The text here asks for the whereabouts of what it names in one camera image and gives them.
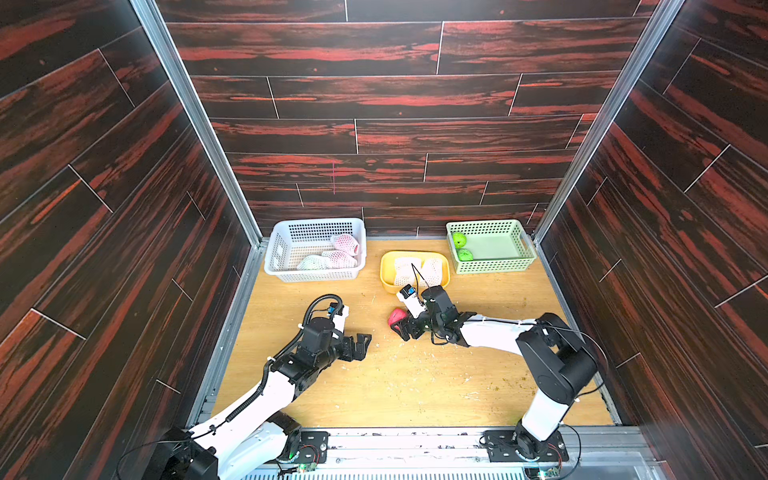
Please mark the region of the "red apple netted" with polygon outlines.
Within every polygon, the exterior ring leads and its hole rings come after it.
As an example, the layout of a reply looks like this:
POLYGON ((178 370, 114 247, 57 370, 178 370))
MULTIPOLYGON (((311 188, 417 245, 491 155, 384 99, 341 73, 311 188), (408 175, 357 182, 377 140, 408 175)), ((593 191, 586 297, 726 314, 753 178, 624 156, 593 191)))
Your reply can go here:
POLYGON ((340 250, 325 251, 321 254, 330 269, 355 268, 357 260, 354 256, 340 250))
POLYGON ((342 233, 331 237, 331 243, 335 250, 355 257, 360 253, 360 243, 351 234, 342 233))
POLYGON ((409 313, 401 308, 395 308, 390 314, 387 323, 393 331, 399 331, 402 324, 407 322, 409 313))

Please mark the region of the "green apple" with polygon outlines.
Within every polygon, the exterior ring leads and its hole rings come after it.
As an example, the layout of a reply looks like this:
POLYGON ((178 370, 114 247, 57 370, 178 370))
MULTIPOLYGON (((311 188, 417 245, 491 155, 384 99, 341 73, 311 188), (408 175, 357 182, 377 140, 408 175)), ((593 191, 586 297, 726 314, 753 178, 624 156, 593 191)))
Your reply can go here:
POLYGON ((454 232, 451 236, 456 250, 464 249, 467 244, 467 237, 464 233, 454 232))
POLYGON ((460 262, 470 262, 474 260, 473 254, 468 249, 459 249, 457 251, 457 257, 460 262))

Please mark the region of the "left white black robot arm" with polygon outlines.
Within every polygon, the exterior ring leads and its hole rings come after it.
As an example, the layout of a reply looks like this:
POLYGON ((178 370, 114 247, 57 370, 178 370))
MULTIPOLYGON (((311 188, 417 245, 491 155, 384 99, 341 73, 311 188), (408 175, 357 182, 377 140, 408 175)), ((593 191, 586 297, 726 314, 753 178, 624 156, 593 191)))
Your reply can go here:
POLYGON ((313 318, 267 360, 262 380, 218 415, 189 430, 174 427, 156 442, 144 479, 239 479, 275 460, 299 435, 281 410, 336 360, 365 359, 370 334, 344 334, 345 318, 313 318))

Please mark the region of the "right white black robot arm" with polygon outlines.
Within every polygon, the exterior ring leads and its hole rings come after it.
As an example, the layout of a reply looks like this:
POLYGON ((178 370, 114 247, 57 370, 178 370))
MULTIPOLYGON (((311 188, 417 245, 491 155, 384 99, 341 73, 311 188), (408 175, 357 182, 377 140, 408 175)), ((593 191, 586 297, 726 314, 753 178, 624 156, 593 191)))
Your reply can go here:
POLYGON ((537 390, 515 427, 513 451, 523 460, 541 460, 555 445, 561 421, 597 373, 598 362, 584 340, 553 313, 508 320, 460 312, 440 285, 422 292, 406 285, 397 298, 406 311, 391 315, 388 325, 405 341, 428 333, 435 345, 489 348, 524 359, 537 390))

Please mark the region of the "yellow plastic tub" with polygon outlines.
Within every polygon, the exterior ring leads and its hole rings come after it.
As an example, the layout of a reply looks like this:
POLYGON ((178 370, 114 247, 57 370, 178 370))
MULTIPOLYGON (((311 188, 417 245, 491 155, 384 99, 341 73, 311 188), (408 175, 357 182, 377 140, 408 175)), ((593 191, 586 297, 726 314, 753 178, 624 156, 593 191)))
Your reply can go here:
POLYGON ((451 273, 450 273, 450 265, 447 260, 447 258, 437 252, 430 252, 430 251, 389 251, 383 255, 380 262, 380 272, 379 277, 380 281, 385 288, 385 290, 388 293, 395 294, 397 293, 402 287, 395 286, 393 284, 394 280, 394 260, 397 257, 414 257, 419 260, 419 264, 413 263, 413 270, 415 275, 415 282, 412 286, 414 286, 419 292, 423 291, 424 289, 430 287, 428 286, 425 281, 423 280, 420 272, 420 268, 422 266, 422 263, 427 258, 440 258, 443 261, 443 281, 440 286, 446 287, 449 285, 451 280, 451 273))

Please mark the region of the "green plastic mesh basket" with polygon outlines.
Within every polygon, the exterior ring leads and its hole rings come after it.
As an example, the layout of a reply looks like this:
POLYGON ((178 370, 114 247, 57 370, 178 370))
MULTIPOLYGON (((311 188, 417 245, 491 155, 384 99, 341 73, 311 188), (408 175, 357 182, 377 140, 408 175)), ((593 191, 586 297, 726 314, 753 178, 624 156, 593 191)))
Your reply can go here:
POLYGON ((516 219, 448 222, 447 241, 457 274, 486 274, 525 271, 536 259, 536 251, 523 225, 516 219), (452 234, 464 233, 474 256, 460 262, 452 234))

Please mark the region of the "white plastic mesh basket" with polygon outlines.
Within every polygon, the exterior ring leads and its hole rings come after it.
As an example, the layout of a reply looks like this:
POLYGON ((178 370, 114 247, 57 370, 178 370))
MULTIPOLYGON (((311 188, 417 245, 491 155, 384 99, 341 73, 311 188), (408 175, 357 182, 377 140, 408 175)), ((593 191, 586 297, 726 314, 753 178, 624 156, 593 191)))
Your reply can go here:
POLYGON ((282 221, 274 227, 270 236, 264 269, 267 274, 286 283, 353 280, 365 266, 366 255, 366 230, 359 218, 282 221), (355 268, 297 269, 299 262, 306 256, 335 250, 331 237, 342 233, 353 235, 360 243, 360 253, 355 256, 355 268))

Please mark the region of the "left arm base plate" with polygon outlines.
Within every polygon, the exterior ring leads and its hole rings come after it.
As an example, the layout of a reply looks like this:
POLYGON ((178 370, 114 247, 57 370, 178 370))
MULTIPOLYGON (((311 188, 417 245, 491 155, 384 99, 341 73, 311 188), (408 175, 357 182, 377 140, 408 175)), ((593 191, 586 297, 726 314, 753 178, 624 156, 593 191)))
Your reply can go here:
POLYGON ((288 434, 279 463, 323 464, 327 460, 330 433, 322 430, 295 430, 288 434))

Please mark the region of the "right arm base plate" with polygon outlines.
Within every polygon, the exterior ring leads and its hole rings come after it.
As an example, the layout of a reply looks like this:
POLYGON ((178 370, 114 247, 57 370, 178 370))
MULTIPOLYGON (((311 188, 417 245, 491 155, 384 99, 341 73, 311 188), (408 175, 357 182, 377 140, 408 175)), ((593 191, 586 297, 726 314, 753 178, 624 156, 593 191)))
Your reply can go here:
POLYGON ((513 430, 486 430, 480 437, 492 463, 550 462, 563 463, 569 453, 559 430, 546 440, 538 440, 530 433, 513 430))

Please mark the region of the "front aluminium rail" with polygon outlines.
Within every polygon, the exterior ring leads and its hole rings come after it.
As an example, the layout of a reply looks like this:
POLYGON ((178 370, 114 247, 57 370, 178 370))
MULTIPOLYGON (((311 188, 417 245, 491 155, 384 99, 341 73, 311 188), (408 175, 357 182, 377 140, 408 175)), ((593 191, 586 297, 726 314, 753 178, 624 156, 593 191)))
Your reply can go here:
POLYGON ((563 463, 492 463, 479 440, 502 427, 331 428, 323 464, 264 463, 239 479, 665 479, 636 427, 569 427, 563 463))

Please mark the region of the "right aluminium frame post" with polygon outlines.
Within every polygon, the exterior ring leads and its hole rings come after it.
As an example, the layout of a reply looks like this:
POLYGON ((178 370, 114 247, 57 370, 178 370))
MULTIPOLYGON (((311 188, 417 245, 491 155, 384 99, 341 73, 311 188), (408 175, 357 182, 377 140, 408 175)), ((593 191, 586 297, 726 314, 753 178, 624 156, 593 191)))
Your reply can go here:
POLYGON ((538 248, 683 5, 683 0, 660 1, 649 18, 533 234, 538 248))

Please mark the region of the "aluminium frame post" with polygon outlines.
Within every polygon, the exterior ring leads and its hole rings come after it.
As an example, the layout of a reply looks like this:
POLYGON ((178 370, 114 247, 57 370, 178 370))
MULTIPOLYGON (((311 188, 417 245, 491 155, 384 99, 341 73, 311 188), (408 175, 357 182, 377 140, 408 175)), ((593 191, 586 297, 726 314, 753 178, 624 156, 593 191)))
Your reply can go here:
POLYGON ((683 0, 660 1, 649 18, 533 234, 538 248, 683 5, 683 0))
POLYGON ((178 96, 246 237, 252 246, 259 247, 263 235, 156 2, 130 0, 129 3, 178 96))

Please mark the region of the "left aluminium frame post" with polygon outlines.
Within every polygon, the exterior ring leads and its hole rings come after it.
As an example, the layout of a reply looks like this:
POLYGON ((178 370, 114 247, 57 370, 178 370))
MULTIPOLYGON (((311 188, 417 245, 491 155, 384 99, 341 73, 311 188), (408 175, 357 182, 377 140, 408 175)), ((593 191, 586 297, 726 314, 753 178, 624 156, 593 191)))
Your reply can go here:
POLYGON ((246 237, 252 246, 259 247, 263 235, 156 2, 130 0, 129 3, 178 96, 246 237))

